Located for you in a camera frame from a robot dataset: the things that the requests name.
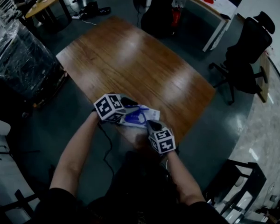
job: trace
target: gray floor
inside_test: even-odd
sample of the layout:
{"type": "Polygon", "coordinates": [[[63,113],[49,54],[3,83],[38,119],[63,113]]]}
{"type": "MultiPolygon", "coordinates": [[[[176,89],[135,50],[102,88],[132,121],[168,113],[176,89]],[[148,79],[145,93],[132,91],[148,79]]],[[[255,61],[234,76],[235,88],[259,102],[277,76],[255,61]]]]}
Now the gray floor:
{"type": "MultiPolygon", "coordinates": [[[[70,1],[72,0],[65,0],[67,4],[70,4],[70,1]]],[[[117,15],[137,25],[137,12],[132,0],[96,1],[99,7],[110,6],[112,8],[110,15],[117,15]]],[[[200,14],[199,9],[193,4],[187,3],[187,8],[195,14],[200,14]]],[[[63,11],[59,4],[55,4],[51,9],[57,17],[63,18],[63,11]]],[[[213,27],[195,14],[184,9],[178,32],[175,36],[161,42],[187,61],[211,84],[215,84],[221,80],[221,77],[215,70],[208,70],[208,64],[224,61],[226,49],[237,42],[242,24],[235,18],[218,47],[204,53],[202,47],[213,27]]],[[[96,17],[88,21],[98,24],[107,17],[96,17]]],[[[48,34],[41,28],[39,32],[43,43],[56,55],[92,27],[93,25],[82,21],[72,21],[57,34],[48,34]]],[[[235,147],[246,123],[253,95],[235,91],[236,103],[232,106],[226,104],[229,99],[228,86],[220,87],[209,107],[180,144],[180,157],[202,189],[207,187],[235,147]]],[[[17,158],[24,175],[32,177],[28,180],[32,189],[41,189],[45,187],[44,184],[48,184],[50,165],[57,164],[62,150],[92,108],[92,104],[88,102],[84,94],[72,80],[69,80],[43,109],[35,111],[32,117],[27,119],[14,140],[20,150],[39,149],[41,151],[38,154],[22,155],[17,158]]],[[[113,126],[106,124],[105,130],[114,142],[114,148],[108,160],[117,170],[130,146],[121,139],[113,126]]],[[[101,131],[96,131],[92,152],[86,162],[79,186],[78,198],[84,203],[103,196],[110,185],[111,172],[103,162],[103,156],[108,147],[105,136],[101,131]]]]}

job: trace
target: sleeve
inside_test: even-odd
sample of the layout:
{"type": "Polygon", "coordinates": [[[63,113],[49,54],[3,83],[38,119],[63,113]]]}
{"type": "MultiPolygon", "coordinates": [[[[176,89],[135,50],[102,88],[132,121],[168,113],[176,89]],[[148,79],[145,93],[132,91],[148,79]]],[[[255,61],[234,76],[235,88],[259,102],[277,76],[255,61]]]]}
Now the sleeve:
{"type": "Polygon", "coordinates": [[[75,212],[75,197],[66,190],[53,188],[37,205],[33,223],[70,223],[75,212]]]}
{"type": "Polygon", "coordinates": [[[228,224],[213,206],[206,202],[198,202],[190,206],[180,204],[178,209],[178,223],[228,224]]]}

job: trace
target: plastic wrap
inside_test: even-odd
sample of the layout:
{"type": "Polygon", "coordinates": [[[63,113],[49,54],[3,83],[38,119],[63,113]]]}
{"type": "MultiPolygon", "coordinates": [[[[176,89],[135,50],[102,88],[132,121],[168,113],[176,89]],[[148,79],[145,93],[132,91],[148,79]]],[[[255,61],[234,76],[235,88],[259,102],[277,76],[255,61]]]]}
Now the plastic wrap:
{"type": "Polygon", "coordinates": [[[25,99],[36,97],[57,69],[57,59],[19,21],[0,34],[0,79],[25,99]]]}

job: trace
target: white desk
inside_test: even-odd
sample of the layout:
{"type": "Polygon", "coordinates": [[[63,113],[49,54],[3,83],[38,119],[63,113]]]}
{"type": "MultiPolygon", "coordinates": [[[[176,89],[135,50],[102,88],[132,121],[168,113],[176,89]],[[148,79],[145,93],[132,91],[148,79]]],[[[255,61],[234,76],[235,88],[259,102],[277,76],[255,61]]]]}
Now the white desk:
{"type": "Polygon", "coordinates": [[[224,32],[230,26],[234,14],[237,10],[237,7],[229,0],[214,0],[213,4],[210,4],[203,0],[191,0],[191,1],[200,5],[201,7],[203,7],[210,13],[212,13],[220,20],[220,23],[218,24],[217,28],[215,29],[212,36],[209,38],[208,42],[205,44],[203,48],[203,51],[207,51],[207,49],[212,44],[212,47],[210,48],[212,50],[218,45],[224,32]],[[230,20],[224,19],[221,16],[221,14],[227,15],[228,17],[230,17],[230,20]]]}

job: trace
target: round wooden table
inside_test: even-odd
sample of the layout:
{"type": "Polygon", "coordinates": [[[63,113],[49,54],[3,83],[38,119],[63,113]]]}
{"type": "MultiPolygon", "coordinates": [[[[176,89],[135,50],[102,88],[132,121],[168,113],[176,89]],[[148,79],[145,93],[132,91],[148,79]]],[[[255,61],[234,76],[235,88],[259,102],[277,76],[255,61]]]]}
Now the round wooden table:
{"type": "MultiPolygon", "coordinates": [[[[56,2],[57,0],[42,0],[41,2],[39,3],[36,3],[36,6],[35,7],[32,7],[25,15],[25,18],[29,18],[29,17],[32,17],[36,14],[38,14],[39,12],[45,10],[48,12],[49,16],[47,15],[47,13],[43,13],[43,15],[45,16],[46,19],[51,19],[53,21],[53,23],[57,23],[57,19],[56,17],[54,16],[54,14],[52,13],[51,9],[50,9],[50,5],[53,4],[54,2],[56,2]]],[[[63,8],[64,10],[64,13],[68,19],[68,21],[70,22],[71,21],[71,15],[64,3],[63,0],[59,0],[60,4],[61,4],[61,7],[63,8]]]]}

